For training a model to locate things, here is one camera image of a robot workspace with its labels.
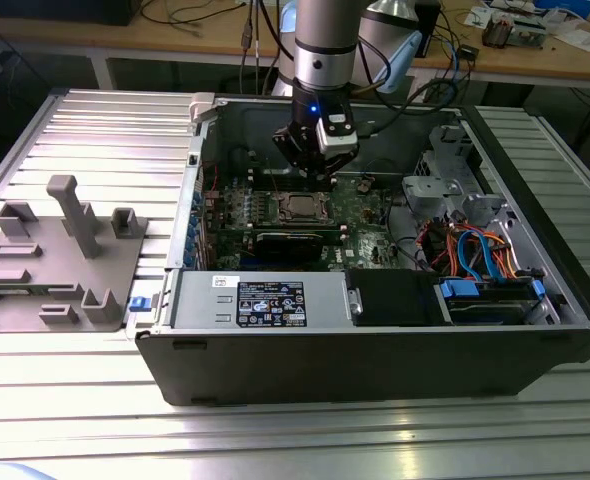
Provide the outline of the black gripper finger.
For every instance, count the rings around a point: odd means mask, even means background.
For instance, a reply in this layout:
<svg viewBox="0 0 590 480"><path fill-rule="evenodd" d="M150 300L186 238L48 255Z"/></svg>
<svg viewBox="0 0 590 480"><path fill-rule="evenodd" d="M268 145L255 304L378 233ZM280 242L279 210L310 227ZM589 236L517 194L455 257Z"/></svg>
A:
<svg viewBox="0 0 590 480"><path fill-rule="evenodd" d="M322 187L324 191L330 191L334 188L332 182L333 175L343 168L350 162L350 154L340 154L336 157L329 159L324 166L324 180L322 181Z"/></svg>
<svg viewBox="0 0 590 480"><path fill-rule="evenodd" d="M273 134L278 150L306 180L308 190L319 190L321 154L316 134L309 127L283 127Z"/></svg>

